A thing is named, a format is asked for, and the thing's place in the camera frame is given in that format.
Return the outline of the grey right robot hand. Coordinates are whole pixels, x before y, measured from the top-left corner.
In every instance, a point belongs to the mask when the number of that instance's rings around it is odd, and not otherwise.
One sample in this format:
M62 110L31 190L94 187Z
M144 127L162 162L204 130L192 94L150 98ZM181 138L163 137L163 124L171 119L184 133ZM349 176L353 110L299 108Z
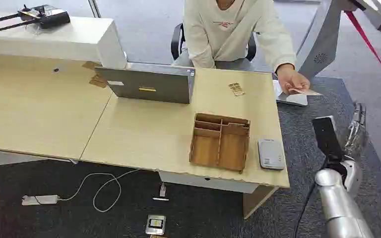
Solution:
M366 106L358 102L354 102L353 106L354 113L347 128L344 153L353 160L359 161L369 140L366 129Z

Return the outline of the person's left hand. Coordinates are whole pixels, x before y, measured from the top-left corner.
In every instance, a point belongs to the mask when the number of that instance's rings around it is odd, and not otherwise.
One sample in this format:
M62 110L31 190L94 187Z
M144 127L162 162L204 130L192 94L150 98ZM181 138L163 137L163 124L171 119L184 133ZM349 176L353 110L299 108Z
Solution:
M294 89L307 90L310 88L310 81L298 73L292 64L281 64L276 70L276 75L279 85L286 95L297 93Z

